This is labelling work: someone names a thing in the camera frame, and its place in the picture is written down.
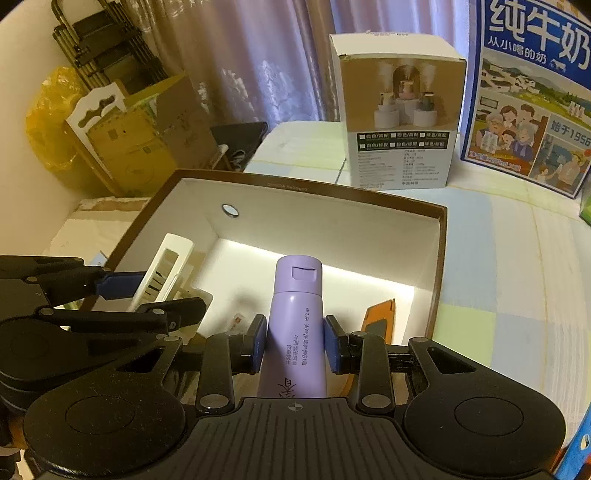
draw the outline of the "white product box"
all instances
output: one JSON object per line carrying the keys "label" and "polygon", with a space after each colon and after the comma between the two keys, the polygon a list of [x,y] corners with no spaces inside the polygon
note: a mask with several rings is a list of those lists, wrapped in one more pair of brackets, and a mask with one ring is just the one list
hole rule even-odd
{"label": "white product box", "polygon": [[351,185],[444,187],[466,60],[435,35],[351,33],[330,39]]}

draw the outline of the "sheer curtain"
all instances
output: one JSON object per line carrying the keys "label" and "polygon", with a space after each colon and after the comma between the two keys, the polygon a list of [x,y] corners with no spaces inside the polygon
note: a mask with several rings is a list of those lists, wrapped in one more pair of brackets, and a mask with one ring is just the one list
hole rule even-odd
{"label": "sheer curtain", "polygon": [[468,55],[469,0],[125,1],[213,125],[338,119],[330,33],[432,33]]}

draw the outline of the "yellow plastic bag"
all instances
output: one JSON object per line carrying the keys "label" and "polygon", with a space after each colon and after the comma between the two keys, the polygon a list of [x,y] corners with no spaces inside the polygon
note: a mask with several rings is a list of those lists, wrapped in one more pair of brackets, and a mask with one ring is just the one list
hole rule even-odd
{"label": "yellow plastic bag", "polygon": [[25,131],[37,158],[63,183],[88,195],[108,195],[63,129],[64,121],[86,93],[74,68],[56,68],[41,84],[27,112]]}

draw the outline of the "purple thermos bottle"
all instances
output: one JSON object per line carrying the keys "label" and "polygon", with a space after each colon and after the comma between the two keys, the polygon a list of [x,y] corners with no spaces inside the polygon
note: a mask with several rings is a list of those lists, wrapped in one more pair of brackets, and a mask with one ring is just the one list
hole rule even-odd
{"label": "purple thermos bottle", "polygon": [[313,257],[277,261],[258,396],[326,396],[322,263]]}

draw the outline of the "thermos lid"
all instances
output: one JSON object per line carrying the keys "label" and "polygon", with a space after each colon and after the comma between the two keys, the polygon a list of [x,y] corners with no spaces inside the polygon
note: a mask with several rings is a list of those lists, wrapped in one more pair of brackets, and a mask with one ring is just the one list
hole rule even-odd
{"label": "thermos lid", "polygon": [[322,296],[322,263],[306,255],[288,255],[277,261],[274,293],[285,291]]}

